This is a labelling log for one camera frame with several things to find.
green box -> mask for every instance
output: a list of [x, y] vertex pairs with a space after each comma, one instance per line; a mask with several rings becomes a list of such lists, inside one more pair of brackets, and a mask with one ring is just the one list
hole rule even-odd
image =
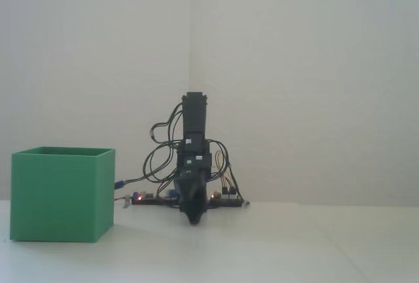
[[113, 224], [114, 184], [114, 149], [12, 154], [10, 239], [96, 242]]

white table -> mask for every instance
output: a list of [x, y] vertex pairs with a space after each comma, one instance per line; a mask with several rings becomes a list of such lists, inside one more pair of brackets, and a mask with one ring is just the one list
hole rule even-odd
[[12, 242], [0, 201], [0, 282], [419, 282], [419, 208], [122, 205], [95, 244]]

cable bundle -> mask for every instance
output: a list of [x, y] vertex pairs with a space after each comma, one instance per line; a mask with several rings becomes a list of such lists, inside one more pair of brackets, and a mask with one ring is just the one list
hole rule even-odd
[[[176, 105], [176, 107], [172, 111], [172, 114], [170, 114], [170, 117], [169, 117], [168, 121], [166, 121], [165, 123], [156, 123], [155, 125], [153, 125], [153, 127], [151, 127], [151, 130], [150, 130], [151, 139], [154, 142], [156, 142], [158, 144], [158, 146], [153, 151], [151, 151], [147, 155], [147, 157], [145, 158], [145, 161], [144, 161], [144, 164], [143, 164], [143, 176], [140, 177], [140, 178], [136, 178], [136, 179], [128, 179], [126, 181], [118, 181], [118, 182], [115, 183], [115, 189], [121, 188], [124, 185], [126, 185], [127, 183], [133, 183], [133, 182], [136, 182], [136, 181], [141, 181], [141, 180], [147, 179], [148, 181], [150, 181], [152, 183], [159, 183], [160, 184], [157, 188], [157, 193], [156, 193], [156, 195], [158, 196], [173, 181], [173, 177], [177, 174], [177, 171], [178, 171], [177, 167], [174, 168], [170, 172], [170, 174], [168, 174], [166, 177], [158, 178], [158, 177], [156, 177], [156, 174], [159, 173], [160, 171], [162, 171], [164, 168], [166, 168], [171, 163], [171, 161], [173, 160], [173, 156], [175, 154], [175, 150], [178, 149], [179, 143], [182, 141], [182, 140], [175, 140], [174, 139], [176, 125], [179, 122], [179, 119], [182, 117], [182, 114], [183, 114], [183, 111], [179, 110], [179, 108], [181, 106], [182, 106], [182, 103]], [[167, 139], [167, 141], [156, 140], [154, 130], [156, 128], [166, 127], [166, 126], [168, 127], [168, 139]], [[230, 187], [232, 187], [234, 185], [234, 187], [237, 190], [237, 195], [240, 198], [243, 198], [241, 196], [240, 192], [239, 192], [237, 181], [236, 181], [236, 179], [235, 179], [235, 177], [232, 173], [231, 164], [228, 160], [228, 151], [227, 151], [225, 145], [222, 144], [220, 141], [217, 141], [217, 140], [208, 140], [208, 142], [216, 144], [219, 148], [219, 151], [217, 151], [216, 154], [215, 154], [215, 163], [217, 165], [217, 171], [212, 172], [211, 176], [206, 180], [206, 182], [209, 183], [210, 181], [214, 181], [214, 180], [217, 180], [217, 179], [220, 178], [221, 179], [221, 184], [222, 184], [223, 187], [224, 186], [226, 187], [227, 184], [229, 184]], [[158, 151], [159, 149], [162, 149], [164, 147], [169, 148], [168, 157], [159, 167], [153, 169], [153, 165], [152, 165], [153, 157], [154, 157], [156, 151]]]

